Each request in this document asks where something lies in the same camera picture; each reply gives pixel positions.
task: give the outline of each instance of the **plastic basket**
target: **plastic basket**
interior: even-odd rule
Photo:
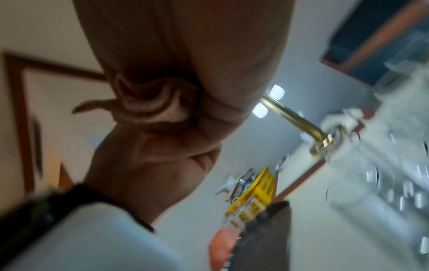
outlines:
[[[270,174],[268,168],[265,167],[253,182],[251,187],[249,187],[249,189],[246,190],[240,196],[240,198],[238,198],[238,200],[228,208],[226,215],[234,213],[239,205],[244,205],[245,202],[252,196],[264,206],[267,206],[272,200],[274,185],[274,177]],[[254,206],[251,208],[251,211],[252,214],[257,215],[261,210],[260,208],[257,208],[257,206]]]

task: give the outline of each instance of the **person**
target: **person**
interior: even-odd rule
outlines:
[[[116,98],[83,184],[0,220],[7,270],[180,270],[151,234],[216,163],[284,51],[292,0],[74,0]]]

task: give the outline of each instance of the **ceiling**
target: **ceiling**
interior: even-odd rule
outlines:
[[[318,123],[363,96],[363,86],[319,60],[328,40],[358,0],[297,0],[290,36],[273,83],[286,91],[283,104]],[[71,0],[0,3],[0,49],[100,71]],[[251,116],[224,142],[219,166],[226,174],[273,167],[300,143],[299,132],[269,112]]]

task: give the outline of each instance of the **white sleeve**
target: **white sleeve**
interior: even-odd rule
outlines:
[[[8,271],[182,270],[182,260],[124,210],[77,208],[18,255]]]

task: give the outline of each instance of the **black object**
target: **black object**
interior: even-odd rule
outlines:
[[[247,223],[226,263],[228,271],[288,271],[291,210],[289,202],[270,205]]]
[[[109,198],[83,184],[65,194],[29,201],[0,218],[0,268],[17,256],[28,245],[52,229],[59,221],[79,206],[104,202],[117,205]],[[134,220],[152,233],[154,229],[134,217]]]

